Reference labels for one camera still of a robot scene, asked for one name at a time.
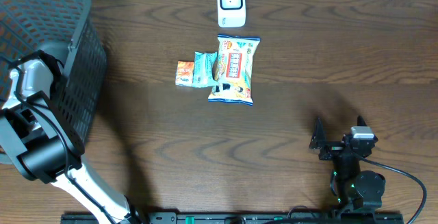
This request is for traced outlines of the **yellow snack chip bag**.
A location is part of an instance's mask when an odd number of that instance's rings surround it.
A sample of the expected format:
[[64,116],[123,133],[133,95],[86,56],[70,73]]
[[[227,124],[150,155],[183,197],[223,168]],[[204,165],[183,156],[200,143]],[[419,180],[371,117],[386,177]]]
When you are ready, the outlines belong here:
[[218,34],[218,57],[209,102],[252,106],[253,56],[261,39]]

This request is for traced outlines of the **teal snack pack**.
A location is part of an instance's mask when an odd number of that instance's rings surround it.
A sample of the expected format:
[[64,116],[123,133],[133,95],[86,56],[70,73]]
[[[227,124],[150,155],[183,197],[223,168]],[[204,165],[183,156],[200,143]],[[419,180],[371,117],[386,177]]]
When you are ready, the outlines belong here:
[[194,56],[193,82],[194,88],[206,88],[217,85],[214,80],[213,67],[217,59],[217,52],[196,52]]

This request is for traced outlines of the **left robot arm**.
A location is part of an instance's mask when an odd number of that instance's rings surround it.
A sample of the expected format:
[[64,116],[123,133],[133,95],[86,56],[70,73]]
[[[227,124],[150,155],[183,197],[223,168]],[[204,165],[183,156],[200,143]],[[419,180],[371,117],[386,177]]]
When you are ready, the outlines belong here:
[[13,164],[30,181],[64,190],[98,223],[149,223],[148,216],[88,164],[81,136],[51,101],[64,63],[42,50],[1,62],[11,80],[1,109],[2,163]]

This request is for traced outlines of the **small orange snack box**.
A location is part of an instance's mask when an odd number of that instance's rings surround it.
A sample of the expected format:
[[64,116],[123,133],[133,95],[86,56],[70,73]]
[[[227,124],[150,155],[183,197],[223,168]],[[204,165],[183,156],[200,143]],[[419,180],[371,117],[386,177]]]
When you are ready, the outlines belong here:
[[175,84],[177,86],[192,87],[193,71],[194,62],[178,61],[175,75]]

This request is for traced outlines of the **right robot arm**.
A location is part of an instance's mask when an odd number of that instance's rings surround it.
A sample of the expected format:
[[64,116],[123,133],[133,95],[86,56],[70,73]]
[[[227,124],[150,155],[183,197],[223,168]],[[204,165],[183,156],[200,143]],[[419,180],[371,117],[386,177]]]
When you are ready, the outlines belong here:
[[382,206],[385,178],[360,167],[360,161],[372,153],[377,142],[378,138],[361,116],[340,141],[329,141],[321,119],[316,120],[309,147],[320,151],[320,160],[333,163],[331,190],[339,202],[332,213],[336,219],[353,214],[373,216]]

